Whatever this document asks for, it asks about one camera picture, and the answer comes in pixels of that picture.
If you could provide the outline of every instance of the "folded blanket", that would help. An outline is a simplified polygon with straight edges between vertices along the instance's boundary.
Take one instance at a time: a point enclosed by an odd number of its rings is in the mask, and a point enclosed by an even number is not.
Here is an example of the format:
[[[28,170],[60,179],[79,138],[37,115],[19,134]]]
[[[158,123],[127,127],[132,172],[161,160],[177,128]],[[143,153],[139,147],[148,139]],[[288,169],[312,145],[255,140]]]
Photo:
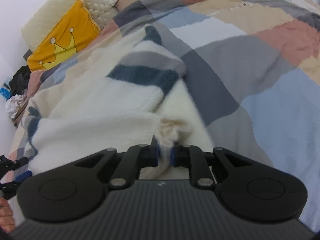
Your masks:
[[[114,50],[97,48],[70,69],[61,84],[30,99],[22,126],[28,140],[24,156],[30,159],[33,174],[108,147],[126,151],[132,145],[150,143],[153,135],[164,161],[143,176],[154,178],[166,170],[168,149],[190,128],[183,121],[151,112],[184,75],[185,65],[162,47],[152,26],[129,35],[118,46],[128,39],[131,48],[118,55],[116,65],[110,60]]]

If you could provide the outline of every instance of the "human hand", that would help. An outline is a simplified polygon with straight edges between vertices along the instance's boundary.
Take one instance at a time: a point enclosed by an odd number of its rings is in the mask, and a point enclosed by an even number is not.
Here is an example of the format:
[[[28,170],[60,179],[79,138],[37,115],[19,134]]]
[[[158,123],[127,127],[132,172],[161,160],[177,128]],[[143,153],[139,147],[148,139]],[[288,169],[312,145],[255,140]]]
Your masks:
[[[0,198],[0,205],[0,227],[10,233],[16,229],[12,209],[4,198]]]

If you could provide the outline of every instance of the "yellow crown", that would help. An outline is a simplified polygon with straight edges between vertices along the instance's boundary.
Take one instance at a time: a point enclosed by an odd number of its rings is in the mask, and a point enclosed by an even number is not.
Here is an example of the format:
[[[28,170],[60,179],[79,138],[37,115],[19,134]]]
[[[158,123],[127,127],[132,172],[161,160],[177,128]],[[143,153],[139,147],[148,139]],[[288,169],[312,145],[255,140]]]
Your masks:
[[[50,69],[77,53],[75,40],[72,34],[73,28],[70,28],[69,31],[71,33],[71,39],[70,39],[70,44],[66,48],[63,48],[58,44],[56,44],[56,38],[50,39],[50,43],[54,44],[54,47],[55,47],[54,54],[56,56],[56,60],[54,62],[48,62],[48,63],[42,63],[42,61],[40,61],[39,62],[40,65],[43,65],[44,68],[46,69]]]

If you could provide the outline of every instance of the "yellow object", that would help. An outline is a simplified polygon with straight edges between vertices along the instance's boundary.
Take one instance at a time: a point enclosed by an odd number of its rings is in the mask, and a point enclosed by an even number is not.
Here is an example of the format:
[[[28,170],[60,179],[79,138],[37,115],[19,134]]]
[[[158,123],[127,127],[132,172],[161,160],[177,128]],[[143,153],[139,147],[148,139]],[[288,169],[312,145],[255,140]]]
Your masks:
[[[69,11],[28,57],[31,71],[53,68],[87,47],[100,34],[83,0],[76,0]]]

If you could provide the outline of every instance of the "patchwork bedsheet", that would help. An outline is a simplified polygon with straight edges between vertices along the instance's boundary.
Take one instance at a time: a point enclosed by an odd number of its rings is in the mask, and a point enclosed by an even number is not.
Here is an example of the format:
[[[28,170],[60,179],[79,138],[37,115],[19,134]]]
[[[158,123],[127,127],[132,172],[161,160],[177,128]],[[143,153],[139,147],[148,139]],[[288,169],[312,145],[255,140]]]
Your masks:
[[[185,63],[184,81],[214,144],[302,180],[308,202],[300,219],[318,231],[320,7],[310,0],[135,0],[94,43],[114,43],[146,24]],[[44,72],[40,89],[60,83],[81,55]],[[24,155],[28,139],[23,128],[17,133],[12,159]]]

